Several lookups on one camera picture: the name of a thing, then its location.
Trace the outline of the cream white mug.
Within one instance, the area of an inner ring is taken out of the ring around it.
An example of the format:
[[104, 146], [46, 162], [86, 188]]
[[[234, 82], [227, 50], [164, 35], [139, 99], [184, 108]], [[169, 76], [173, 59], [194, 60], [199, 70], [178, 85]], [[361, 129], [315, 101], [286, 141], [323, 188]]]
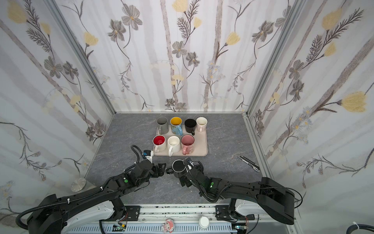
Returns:
[[153, 138], [153, 152], [160, 153], [164, 151], [167, 147], [166, 138], [163, 135], [156, 135]]

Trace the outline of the white ribbed mug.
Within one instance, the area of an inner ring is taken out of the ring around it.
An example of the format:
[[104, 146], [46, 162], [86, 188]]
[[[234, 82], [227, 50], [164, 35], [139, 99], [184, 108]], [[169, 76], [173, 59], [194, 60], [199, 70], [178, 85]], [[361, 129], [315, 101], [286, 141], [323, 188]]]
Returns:
[[180, 138], [177, 136], [171, 136], [168, 138], [168, 156], [171, 157], [181, 150]]

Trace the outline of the pink patterned mug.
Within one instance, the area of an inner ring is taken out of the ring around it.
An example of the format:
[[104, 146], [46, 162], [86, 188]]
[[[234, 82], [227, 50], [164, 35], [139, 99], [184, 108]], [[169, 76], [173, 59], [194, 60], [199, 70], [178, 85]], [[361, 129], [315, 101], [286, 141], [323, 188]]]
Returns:
[[181, 138], [182, 154], [189, 155], [194, 151], [195, 138], [192, 135], [183, 135]]

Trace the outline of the white black two-tone mug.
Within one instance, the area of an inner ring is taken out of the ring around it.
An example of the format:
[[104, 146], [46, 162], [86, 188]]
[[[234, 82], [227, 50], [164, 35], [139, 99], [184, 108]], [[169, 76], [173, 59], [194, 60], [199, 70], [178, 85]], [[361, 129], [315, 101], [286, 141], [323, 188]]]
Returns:
[[195, 135], [197, 122], [194, 119], [187, 119], [185, 121], [185, 130], [187, 133]]

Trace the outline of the grey ceramic mug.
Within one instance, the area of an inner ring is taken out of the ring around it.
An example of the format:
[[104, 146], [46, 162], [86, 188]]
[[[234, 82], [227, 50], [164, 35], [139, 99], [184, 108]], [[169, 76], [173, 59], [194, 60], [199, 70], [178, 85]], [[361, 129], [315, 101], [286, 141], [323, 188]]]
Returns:
[[159, 117], [156, 122], [158, 124], [159, 135], [165, 135], [169, 132], [168, 119], [166, 117]]

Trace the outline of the light pink mug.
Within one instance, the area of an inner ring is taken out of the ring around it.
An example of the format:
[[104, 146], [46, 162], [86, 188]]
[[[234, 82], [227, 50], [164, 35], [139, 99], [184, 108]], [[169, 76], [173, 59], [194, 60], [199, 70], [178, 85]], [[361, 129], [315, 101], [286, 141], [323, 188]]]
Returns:
[[198, 117], [196, 123], [198, 132], [202, 133], [206, 130], [208, 120], [204, 117]]

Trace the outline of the blue butterfly mug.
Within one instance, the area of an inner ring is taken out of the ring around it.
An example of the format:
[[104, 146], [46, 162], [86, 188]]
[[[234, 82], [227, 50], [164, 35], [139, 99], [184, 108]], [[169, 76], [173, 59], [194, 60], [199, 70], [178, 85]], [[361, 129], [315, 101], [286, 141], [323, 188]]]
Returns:
[[183, 135], [182, 119], [180, 117], [171, 118], [170, 125], [173, 134], [179, 136]]

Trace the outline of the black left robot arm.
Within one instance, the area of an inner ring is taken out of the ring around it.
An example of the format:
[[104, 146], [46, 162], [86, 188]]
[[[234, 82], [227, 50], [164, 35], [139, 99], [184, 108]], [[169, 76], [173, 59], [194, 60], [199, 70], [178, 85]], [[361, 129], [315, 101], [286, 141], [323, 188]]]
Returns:
[[151, 178], [164, 175], [166, 164], [149, 160], [135, 164], [125, 173], [112, 176], [103, 185], [72, 196], [46, 197], [27, 219], [31, 234], [65, 234], [76, 227], [99, 221], [118, 220], [126, 212], [121, 197], [141, 189]]

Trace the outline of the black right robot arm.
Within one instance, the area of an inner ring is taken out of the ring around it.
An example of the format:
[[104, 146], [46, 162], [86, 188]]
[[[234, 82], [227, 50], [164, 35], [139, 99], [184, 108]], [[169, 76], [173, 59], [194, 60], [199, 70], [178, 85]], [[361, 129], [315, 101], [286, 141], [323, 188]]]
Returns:
[[216, 203], [219, 199], [240, 199], [257, 203], [274, 220], [294, 224], [295, 194], [290, 188], [276, 183], [268, 177], [257, 182], [233, 182], [222, 178], [204, 175], [203, 168], [190, 158], [176, 160], [172, 164], [174, 175], [182, 186], [194, 186], [199, 195], [208, 202]]

